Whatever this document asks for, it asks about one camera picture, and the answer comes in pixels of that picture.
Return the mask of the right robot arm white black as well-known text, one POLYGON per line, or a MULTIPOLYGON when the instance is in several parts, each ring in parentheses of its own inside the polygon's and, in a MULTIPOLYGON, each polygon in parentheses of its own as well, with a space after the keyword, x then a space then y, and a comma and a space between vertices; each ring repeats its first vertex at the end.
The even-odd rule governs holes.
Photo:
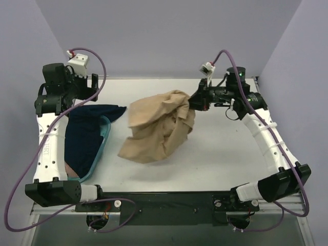
POLYGON ((229 205, 240 210, 247 201, 263 199, 273 202, 300 192, 300 186, 308 180, 311 169, 301 164, 288 150, 277 131, 270 111, 262 95, 252 92, 245 81, 245 68, 235 72, 228 68, 222 84, 212 85, 215 67, 211 63, 201 66, 205 74, 197 91, 189 99, 191 109, 207 111, 211 104, 216 107, 229 107, 236 112, 238 119, 249 129, 265 159, 269 176, 234 188, 229 196, 229 205))

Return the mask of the beige t shirt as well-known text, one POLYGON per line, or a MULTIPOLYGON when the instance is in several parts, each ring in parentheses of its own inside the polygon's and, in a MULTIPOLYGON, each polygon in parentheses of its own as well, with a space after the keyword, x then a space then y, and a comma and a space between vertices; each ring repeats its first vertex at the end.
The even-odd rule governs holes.
POLYGON ((190 109, 190 96, 180 90, 139 99, 128 109, 127 137, 118 156, 137 163, 167 159, 192 132, 195 111, 190 109))

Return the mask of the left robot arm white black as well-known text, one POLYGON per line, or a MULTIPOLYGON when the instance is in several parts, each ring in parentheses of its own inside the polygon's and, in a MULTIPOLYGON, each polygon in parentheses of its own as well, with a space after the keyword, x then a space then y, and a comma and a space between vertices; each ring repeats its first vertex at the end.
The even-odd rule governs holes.
POLYGON ((92 74, 89 87, 87 63, 85 59, 70 60, 66 65, 54 63, 42 69, 45 82, 34 103, 40 150, 33 182, 25 186, 26 195, 42 207, 86 202, 92 210, 100 211, 106 203, 98 185, 69 180, 65 169, 66 115, 76 99, 97 100, 98 76, 92 74))

